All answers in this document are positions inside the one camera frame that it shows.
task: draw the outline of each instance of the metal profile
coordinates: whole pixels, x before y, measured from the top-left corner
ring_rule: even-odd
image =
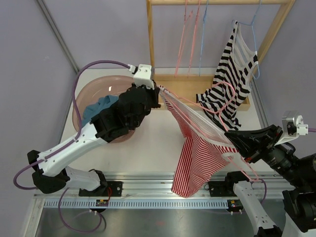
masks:
[[[44,203],[44,199],[36,199],[34,201],[33,211],[29,217],[28,226],[23,234],[24,237],[34,237],[36,235]]]
[[[268,119],[267,119],[267,116],[265,113],[264,106],[262,104],[262,99],[260,96],[259,89],[256,85],[256,82],[254,80],[252,80],[252,82],[250,83],[250,86],[252,89],[251,94],[252,94],[253,103],[254,103],[256,111],[257,111],[260,125],[262,128],[268,127],[269,126]]]
[[[60,34],[57,25],[53,19],[53,17],[50,14],[50,11],[48,9],[48,7],[46,6],[44,0],[35,0],[35,2],[37,3],[37,5],[39,6],[39,9],[41,10],[43,16],[45,17],[48,25],[50,26],[53,34],[55,35],[60,47],[62,48],[63,52],[65,53],[66,58],[68,59],[69,63],[71,64],[71,66],[73,67],[74,71],[76,73],[79,72],[80,68],[78,67],[76,61],[74,60],[71,52],[69,51],[62,35]]]

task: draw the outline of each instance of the white bracket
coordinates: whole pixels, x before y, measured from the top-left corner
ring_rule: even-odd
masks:
[[[250,182],[241,181],[234,184],[234,193],[245,208],[255,235],[258,233],[259,227],[262,227],[263,229],[274,228],[273,226],[275,223],[267,215],[261,203],[255,196]]]
[[[147,89],[155,89],[153,76],[154,68],[151,65],[140,64],[138,71],[134,75],[134,81],[136,86],[145,85]]]
[[[298,115],[297,111],[286,111],[282,117],[282,124],[283,134],[281,135],[275,146],[292,141],[299,136],[304,136],[308,134],[308,125],[304,124],[303,117],[301,115]],[[293,134],[288,134],[287,132],[288,128],[291,127],[290,124],[296,126],[296,132]]]

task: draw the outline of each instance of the wooden drying rack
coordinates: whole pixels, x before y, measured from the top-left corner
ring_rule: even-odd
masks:
[[[146,0],[147,2],[147,21],[148,21],[148,35],[150,48],[151,65],[155,66],[154,56],[154,31],[153,31],[153,12],[152,7],[155,5],[185,5],[186,0]],[[209,5],[237,5],[237,4],[259,4],[260,0],[209,0]],[[206,5],[207,0],[201,0],[201,5]],[[274,38],[276,37],[282,23],[290,12],[295,0],[262,0],[261,4],[280,4],[280,8],[266,33],[260,48],[258,50],[258,61],[262,62],[270,48]],[[198,5],[198,0],[188,0],[188,5]],[[163,85],[173,91],[180,97],[185,97],[193,102],[196,101],[197,93],[204,93],[206,89],[212,87],[214,75],[174,75],[155,74],[155,81],[157,84]],[[249,99],[240,105],[240,111],[247,111],[250,107]]]

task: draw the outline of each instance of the blue hanger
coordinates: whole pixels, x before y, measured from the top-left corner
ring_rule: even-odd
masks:
[[[207,12],[208,0],[206,2],[205,12],[203,16],[203,30],[202,30],[202,43],[201,43],[201,53],[199,55],[199,66],[198,66],[198,75],[201,76],[201,60],[202,60],[202,51],[204,45],[204,29],[205,29],[205,22],[206,22],[206,12]]]
[[[254,21],[255,21],[255,19],[256,19],[256,16],[257,16],[257,13],[258,13],[258,11],[259,11],[260,6],[261,6],[261,0],[260,0],[260,2],[259,2],[259,6],[258,6],[258,8],[257,8],[257,10],[256,10],[256,13],[254,14],[254,16],[253,16],[252,21],[251,21],[250,24],[243,23],[243,22],[239,22],[239,23],[242,24],[242,25],[251,26],[252,33],[253,33],[254,44],[255,44],[255,50],[256,50],[256,51],[258,51],[258,50],[257,50],[257,43],[256,43],[255,31],[253,30],[253,23],[254,23]],[[257,80],[257,79],[259,78],[259,76],[260,76],[259,64],[257,64],[257,68],[258,68],[258,76],[257,76],[257,77],[255,77],[255,76],[251,73],[252,76],[253,76],[253,78],[254,78],[255,80]]]

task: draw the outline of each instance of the gray wall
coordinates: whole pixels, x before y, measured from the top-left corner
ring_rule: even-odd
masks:
[[[286,110],[299,110],[316,127],[316,1],[296,0],[261,65],[257,81],[269,123],[281,125]],[[292,143],[298,156],[316,153],[316,133]]]
[[[79,67],[98,59],[137,65],[150,63],[145,0],[45,0],[63,38]],[[207,9],[203,67],[216,67],[229,39],[233,19],[250,22],[256,5],[211,5]],[[279,5],[263,5],[255,30],[261,44]],[[188,12],[197,6],[188,7]],[[202,17],[200,8],[193,67],[199,64]],[[153,6],[156,67],[175,67],[183,29],[184,6]],[[246,42],[253,47],[250,27],[243,27]],[[188,37],[182,67],[188,67],[192,37]]]
[[[13,185],[26,154],[58,143],[74,72],[34,0],[0,1],[0,232],[20,234],[32,191]],[[19,179],[32,186],[31,171]]]

